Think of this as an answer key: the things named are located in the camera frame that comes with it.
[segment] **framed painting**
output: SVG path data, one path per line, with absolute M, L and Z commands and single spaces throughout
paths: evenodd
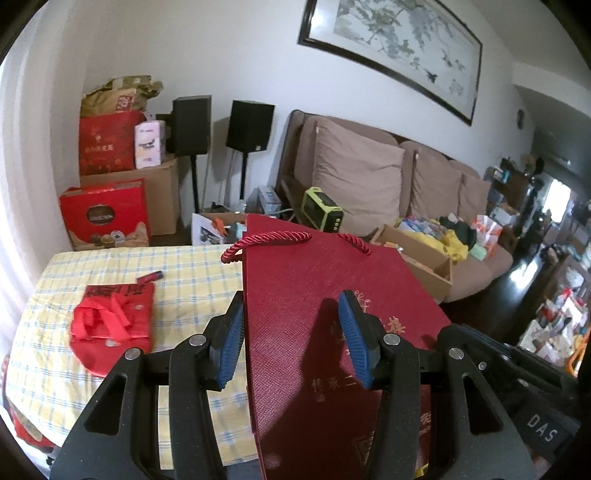
M 308 0 L 299 43 L 384 73 L 472 124 L 482 43 L 438 0 Z

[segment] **red gift box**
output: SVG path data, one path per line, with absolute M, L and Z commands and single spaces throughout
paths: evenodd
M 60 208 L 76 251 L 150 245 L 143 179 L 71 188 L 60 196 Z
M 97 377 L 106 377 L 129 348 L 152 349 L 154 284 L 89 285 L 74 309 L 70 348 Z
M 142 112 L 120 112 L 80 119 L 80 176 L 135 169 L 135 126 Z
M 418 348 L 432 348 L 449 319 L 396 249 L 262 215 L 246 224 L 249 404 L 264 478 L 364 478 L 381 395 L 355 378 L 339 295 L 353 290 L 363 311 Z M 427 461 L 428 387 L 420 425 L 417 467 Z

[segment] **beige throw pillow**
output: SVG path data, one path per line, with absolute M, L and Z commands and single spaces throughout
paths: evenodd
M 415 155 L 410 213 L 439 220 L 457 212 L 462 172 L 434 155 Z
M 343 209 L 341 232 L 366 236 L 396 220 L 403 155 L 401 148 L 318 119 L 312 185 Z
M 476 215 L 484 215 L 490 189 L 491 183 L 489 181 L 463 173 L 460 184 L 460 205 L 457 209 L 458 217 L 466 223 L 472 224 Z

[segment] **speaker stand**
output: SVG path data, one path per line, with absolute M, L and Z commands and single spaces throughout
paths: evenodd
M 244 202 L 246 199 L 244 198 L 244 189 L 246 186 L 246 164 L 248 162 L 248 153 L 242 152 L 242 175 L 240 177 L 240 200 Z
M 193 201 L 195 204 L 195 213 L 199 213 L 199 193 L 197 191 L 197 155 L 190 155 L 191 158 L 191 177 L 193 179 Z

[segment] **yellow plaid bedsheet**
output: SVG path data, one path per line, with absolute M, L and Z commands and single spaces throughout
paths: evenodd
M 102 379 L 89 375 L 69 348 L 72 311 L 87 285 L 134 283 L 157 270 L 154 351 L 175 347 L 226 311 L 242 289 L 241 265 L 224 265 L 225 247 L 117 248 L 58 254 L 45 269 L 22 315 L 12 346 L 6 392 L 17 409 L 61 446 Z M 225 465 L 255 459 L 246 393 L 244 348 L 236 373 L 221 392 L 208 392 L 213 427 Z M 163 470 L 173 467 L 168 387 L 158 396 Z

